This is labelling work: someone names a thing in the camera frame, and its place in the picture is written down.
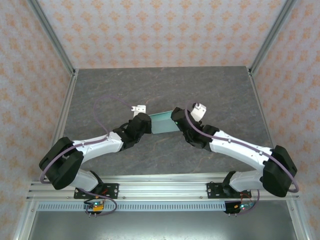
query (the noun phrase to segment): patterned wallpaper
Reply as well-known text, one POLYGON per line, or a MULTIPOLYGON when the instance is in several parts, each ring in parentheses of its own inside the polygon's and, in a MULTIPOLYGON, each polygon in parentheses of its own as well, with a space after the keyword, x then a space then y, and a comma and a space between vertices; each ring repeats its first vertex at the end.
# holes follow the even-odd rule
POLYGON ((247 66, 285 0, 39 0, 75 68, 247 66))
POLYGON ((257 91, 274 142, 298 167, 308 221, 320 236, 320 4, 299 0, 258 73, 257 91))
POLYGON ((0 16, 0 239, 11 240, 70 76, 26 0, 1 0, 0 16))

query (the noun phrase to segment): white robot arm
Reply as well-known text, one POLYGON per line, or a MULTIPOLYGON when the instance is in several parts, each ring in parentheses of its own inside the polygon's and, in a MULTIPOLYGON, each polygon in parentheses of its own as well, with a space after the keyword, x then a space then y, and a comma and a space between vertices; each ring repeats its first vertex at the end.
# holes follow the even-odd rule
POLYGON ((275 196, 285 197, 292 183, 288 173, 292 177, 297 173, 297 168, 287 150, 279 145, 271 149, 251 144, 217 127, 202 125, 201 119, 206 111, 207 108, 200 103, 195 103, 191 112, 176 107, 171 114, 171 119, 192 146, 228 155, 256 169, 247 172, 229 172, 223 183, 216 189, 217 196, 224 194, 227 198, 234 198, 244 190, 265 189, 275 196), (279 162, 288 173, 271 158, 279 162))
POLYGON ((133 119, 108 135, 74 141, 62 137, 55 143, 41 160, 39 167, 45 171, 51 164, 45 175, 56 190, 72 186, 101 194, 103 182, 93 171, 83 171, 80 166, 98 156, 131 148, 144 134, 151 134, 151 118, 145 113, 146 106, 138 105, 132 107, 132 110, 133 119), (63 151, 66 151, 65 154, 58 157, 63 151))

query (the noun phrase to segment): ventilation slot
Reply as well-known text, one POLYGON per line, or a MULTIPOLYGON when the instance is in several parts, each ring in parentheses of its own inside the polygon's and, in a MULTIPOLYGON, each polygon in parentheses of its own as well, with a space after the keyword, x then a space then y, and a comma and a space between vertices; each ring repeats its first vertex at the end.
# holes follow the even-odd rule
MULTIPOLYGON (((86 204, 79 201, 41 201, 37 211, 42 212, 83 212, 86 204)), ((105 202, 104 211, 111 211, 115 205, 105 202)), ((136 202, 119 201, 118 212, 196 212, 196 211, 225 211, 223 201, 201 201, 201 202, 136 202)))

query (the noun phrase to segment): green object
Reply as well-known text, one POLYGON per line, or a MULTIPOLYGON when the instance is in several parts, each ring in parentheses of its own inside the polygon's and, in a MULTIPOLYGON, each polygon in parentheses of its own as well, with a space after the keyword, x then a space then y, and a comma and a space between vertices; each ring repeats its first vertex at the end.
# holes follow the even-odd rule
POLYGON ((151 118, 151 131, 153 134, 162 134, 180 131, 177 123, 171 120, 172 111, 165 111, 149 115, 151 118))

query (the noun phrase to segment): metal corner post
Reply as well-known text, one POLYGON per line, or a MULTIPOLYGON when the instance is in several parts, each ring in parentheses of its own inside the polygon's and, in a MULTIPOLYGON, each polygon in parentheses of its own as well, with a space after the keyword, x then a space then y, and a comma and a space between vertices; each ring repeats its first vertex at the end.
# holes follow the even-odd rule
POLYGON ((274 42, 278 32, 280 31, 281 27, 283 26, 284 22, 286 21, 287 17, 289 16, 291 9, 295 5, 297 0, 286 0, 279 16, 277 17, 276 21, 274 22, 270 32, 268 33, 266 39, 264 40, 262 47, 260 48, 257 56, 255 57, 252 66, 249 68, 250 74, 253 76, 257 71, 260 63, 266 56, 270 46, 274 42))
POLYGON ((18 222, 18 226, 14 233, 13 240, 27 240, 29 239, 32 226, 36 217, 38 201, 25 202, 24 208, 21 214, 21 218, 18 222))
POLYGON ((74 68, 72 66, 72 63, 70 59, 68 58, 64 48, 62 47, 62 44, 60 43, 57 35, 55 34, 54 29, 52 28, 51 24, 49 23, 49 20, 47 19, 45 12, 41 8, 38 0, 27 0, 30 7, 34 11, 34 14, 39 19, 45 33, 49 37, 50 41, 52 42, 55 50, 57 51, 59 57, 61 58, 65 68, 70 74, 74 73, 74 68))
POLYGON ((51 139, 51 146, 53 146, 64 134, 71 100, 72 100, 72 96, 74 94, 74 89, 76 86, 78 72, 79 72, 79 69, 76 69, 74 71, 74 74, 72 74, 72 76, 71 76, 69 86, 68 86, 68 89, 65 93, 63 104, 62 104, 62 107, 60 110, 60 115, 59 115, 59 119, 58 119, 58 122, 57 122, 57 125, 55 128, 55 131, 54 131, 54 135, 51 139))
POLYGON ((265 112, 264 112, 264 109, 262 107, 262 104, 261 104, 261 101, 260 101, 260 98, 259 98, 259 94, 258 94, 258 91, 257 91, 257 88, 256 88, 256 84, 255 84, 255 80, 254 80, 254 77, 251 75, 251 73, 248 71, 248 76, 249 76, 249 79, 250 79, 250 82, 251 82, 251 85, 252 85, 252 88, 253 88, 253 92, 254 92, 254 95, 255 95, 255 99, 256 99, 256 102, 258 103, 258 106, 259 106, 259 110, 260 110, 260 113, 261 113, 261 116, 262 116, 262 120, 263 120, 263 123, 264 123, 264 126, 265 126, 265 130, 266 130, 266 133, 268 135, 268 138, 271 142, 271 147, 274 148, 276 146, 276 143, 275 143, 275 140, 269 130, 269 126, 268 126, 268 123, 267 123, 267 120, 266 120, 266 115, 265 115, 265 112))
POLYGON ((313 240, 316 239, 309 227, 306 219, 306 211, 301 200, 294 201, 288 199, 286 201, 288 210, 291 216, 294 231, 298 240, 313 240))

